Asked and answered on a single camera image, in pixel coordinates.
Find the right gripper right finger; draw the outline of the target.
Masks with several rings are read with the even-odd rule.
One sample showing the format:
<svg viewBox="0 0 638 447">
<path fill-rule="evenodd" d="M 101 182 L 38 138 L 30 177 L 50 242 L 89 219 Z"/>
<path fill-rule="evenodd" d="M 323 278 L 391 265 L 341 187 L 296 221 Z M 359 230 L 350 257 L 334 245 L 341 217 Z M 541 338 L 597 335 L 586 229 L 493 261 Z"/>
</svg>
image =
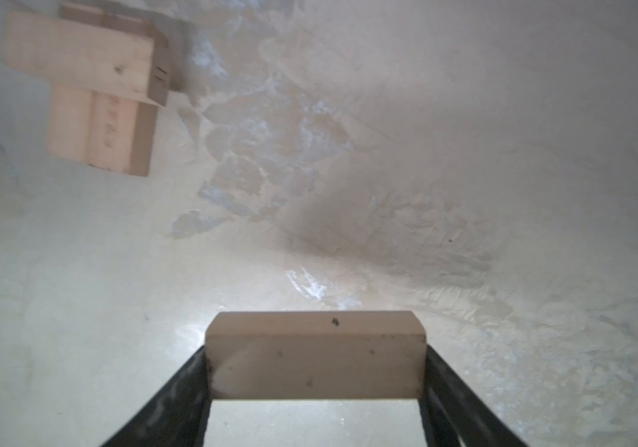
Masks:
<svg viewBox="0 0 638 447">
<path fill-rule="evenodd" d="M 426 443 L 440 446 L 527 447 L 431 346 L 419 411 Z"/>
</svg>

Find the wood block pair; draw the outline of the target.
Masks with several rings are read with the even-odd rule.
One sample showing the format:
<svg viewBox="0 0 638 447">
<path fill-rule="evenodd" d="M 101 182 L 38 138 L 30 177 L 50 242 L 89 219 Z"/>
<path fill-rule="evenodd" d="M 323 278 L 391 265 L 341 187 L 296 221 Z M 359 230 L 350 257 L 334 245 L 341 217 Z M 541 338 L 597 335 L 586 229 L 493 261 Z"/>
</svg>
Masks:
<svg viewBox="0 0 638 447">
<path fill-rule="evenodd" d="M 407 400 L 427 335 L 410 311 L 223 312 L 204 339 L 218 400 Z"/>
<path fill-rule="evenodd" d="M 173 72 L 167 40 L 143 20 L 108 20 L 119 29 L 11 11 L 0 57 L 52 83 L 165 106 Z"/>
</svg>

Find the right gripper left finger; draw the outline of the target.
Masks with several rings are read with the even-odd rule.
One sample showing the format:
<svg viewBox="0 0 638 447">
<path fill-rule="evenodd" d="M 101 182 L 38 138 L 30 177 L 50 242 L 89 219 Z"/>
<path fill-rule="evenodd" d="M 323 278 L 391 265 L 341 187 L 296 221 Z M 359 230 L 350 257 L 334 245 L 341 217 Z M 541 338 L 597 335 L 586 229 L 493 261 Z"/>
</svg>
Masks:
<svg viewBox="0 0 638 447">
<path fill-rule="evenodd" d="M 200 348 L 104 447 L 202 446 L 211 403 L 207 357 Z"/>
</svg>

